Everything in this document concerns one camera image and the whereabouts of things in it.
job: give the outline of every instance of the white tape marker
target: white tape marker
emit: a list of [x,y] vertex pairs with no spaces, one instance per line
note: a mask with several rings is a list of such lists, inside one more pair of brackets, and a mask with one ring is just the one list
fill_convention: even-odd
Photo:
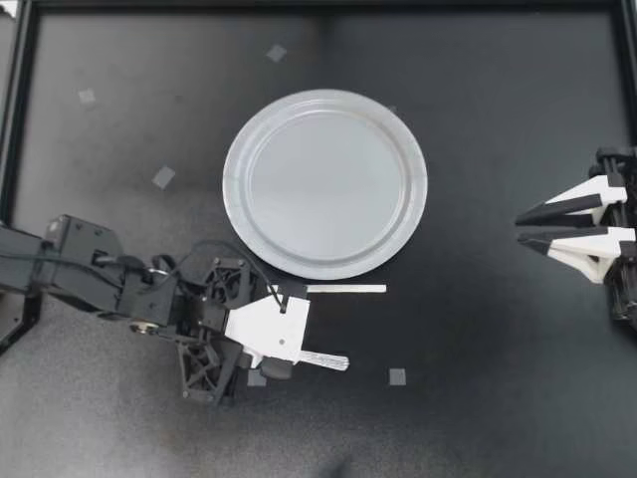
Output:
[[266,57],[275,63],[279,63],[287,54],[288,50],[283,48],[281,45],[273,45],[268,53],[266,53]]
[[78,92],[78,96],[80,97],[80,102],[82,102],[83,105],[92,105],[96,102],[96,92],[90,88],[81,90]]
[[384,294],[385,284],[307,284],[308,294]]

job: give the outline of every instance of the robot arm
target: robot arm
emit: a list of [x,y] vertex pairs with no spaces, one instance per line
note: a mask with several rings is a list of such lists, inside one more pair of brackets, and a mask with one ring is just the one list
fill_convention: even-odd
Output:
[[112,231],[75,217],[60,216],[44,238],[0,227],[0,291],[47,293],[175,342],[182,394],[198,401],[217,404],[232,396],[239,368],[259,367],[271,378],[289,378],[299,361],[347,369],[345,357],[302,350],[310,309],[305,287],[275,294],[241,251],[221,241],[202,241],[193,251],[204,245],[224,246],[237,257],[216,258],[195,282],[180,270],[189,255],[179,262],[155,256],[147,267],[123,254]]
[[611,315],[637,329],[637,149],[601,148],[589,179],[521,214],[519,242],[580,271],[609,293]]

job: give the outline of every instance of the white plastic strip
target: white plastic strip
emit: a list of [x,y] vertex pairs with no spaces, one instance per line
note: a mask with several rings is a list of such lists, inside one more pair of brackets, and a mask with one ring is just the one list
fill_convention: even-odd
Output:
[[308,284],[308,294],[384,294],[385,284]]
[[349,358],[319,354],[318,352],[301,351],[299,361],[338,371],[346,371],[349,368]]

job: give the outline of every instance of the black table surface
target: black table surface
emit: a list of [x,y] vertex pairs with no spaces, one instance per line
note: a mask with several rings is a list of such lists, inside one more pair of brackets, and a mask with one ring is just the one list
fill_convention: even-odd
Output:
[[171,344],[47,301],[0,358],[3,477],[635,475],[637,340],[513,226],[628,141],[609,17],[341,13],[44,19],[17,227],[74,214],[143,258],[238,241],[228,146],[261,107],[315,88],[395,106],[429,196],[404,249],[352,280],[387,294],[313,299],[306,343],[347,351],[350,370],[300,365],[232,408],[181,399]]

